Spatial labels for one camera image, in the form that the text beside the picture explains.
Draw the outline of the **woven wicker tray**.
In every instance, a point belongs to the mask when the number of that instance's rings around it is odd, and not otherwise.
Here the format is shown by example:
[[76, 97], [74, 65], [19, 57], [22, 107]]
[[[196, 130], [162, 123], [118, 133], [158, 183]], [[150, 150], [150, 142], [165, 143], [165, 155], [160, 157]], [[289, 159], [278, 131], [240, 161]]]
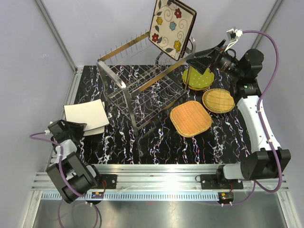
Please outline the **woven wicker tray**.
[[211, 116], [197, 101], [187, 101], [173, 108], [170, 119], [178, 134], [187, 138], [207, 131], [212, 124]]

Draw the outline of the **cream black-rimmed square plate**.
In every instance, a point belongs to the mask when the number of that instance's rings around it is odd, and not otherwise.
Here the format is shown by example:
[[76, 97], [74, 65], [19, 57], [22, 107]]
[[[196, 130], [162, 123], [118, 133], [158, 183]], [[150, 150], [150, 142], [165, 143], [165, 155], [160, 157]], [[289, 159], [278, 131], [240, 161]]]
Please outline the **cream black-rimmed square plate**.
[[100, 99], [93, 101], [89, 110], [86, 112], [84, 136], [101, 134], [105, 131], [108, 119], [105, 112], [104, 102]]

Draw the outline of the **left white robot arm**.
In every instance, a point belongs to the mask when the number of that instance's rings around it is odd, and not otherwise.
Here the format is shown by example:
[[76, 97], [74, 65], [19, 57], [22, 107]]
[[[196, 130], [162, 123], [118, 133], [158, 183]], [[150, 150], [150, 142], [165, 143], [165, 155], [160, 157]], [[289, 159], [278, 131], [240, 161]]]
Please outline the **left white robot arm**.
[[57, 158], [47, 174], [62, 199], [72, 203], [102, 184], [102, 176], [94, 165], [80, 159], [77, 147], [84, 135], [85, 123], [57, 120], [48, 126]]

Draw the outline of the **white square plate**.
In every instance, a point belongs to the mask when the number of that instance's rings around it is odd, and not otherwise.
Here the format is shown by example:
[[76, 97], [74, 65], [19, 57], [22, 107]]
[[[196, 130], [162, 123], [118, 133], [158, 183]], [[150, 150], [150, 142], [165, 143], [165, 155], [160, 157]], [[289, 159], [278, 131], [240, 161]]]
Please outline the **white square plate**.
[[84, 132], [105, 127], [109, 124], [104, 104], [101, 99], [73, 105], [65, 105], [66, 120], [85, 124]]

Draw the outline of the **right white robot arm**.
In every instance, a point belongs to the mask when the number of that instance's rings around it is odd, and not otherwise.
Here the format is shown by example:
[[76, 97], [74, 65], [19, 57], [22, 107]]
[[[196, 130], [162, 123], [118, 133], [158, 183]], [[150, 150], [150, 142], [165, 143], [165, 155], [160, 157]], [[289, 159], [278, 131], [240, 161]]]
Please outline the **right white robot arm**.
[[199, 51], [187, 63], [203, 74], [216, 69], [232, 77], [230, 95], [241, 112], [251, 142], [251, 154], [233, 165], [221, 165], [215, 183], [225, 189], [233, 181], [253, 181], [266, 192], [277, 192], [283, 182], [283, 171], [291, 160], [288, 149], [282, 149], [275, 138], [263, 108], [263, 95], [257, 75], [262, 70], [264, 54], [249, 49], [241, 59], [221, 41], [214, 48]]

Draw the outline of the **dark brown square plate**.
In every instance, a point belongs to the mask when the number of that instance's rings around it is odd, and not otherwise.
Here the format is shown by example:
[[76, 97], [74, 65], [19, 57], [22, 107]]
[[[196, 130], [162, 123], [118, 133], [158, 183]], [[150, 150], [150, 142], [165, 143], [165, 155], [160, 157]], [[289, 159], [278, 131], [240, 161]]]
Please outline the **dark brown square plate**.
[[178, 61], [181, 43], [177, 38], [178, 10], [173, 0], [157, 0], [149, 31], [149, 40], [170, 58]]

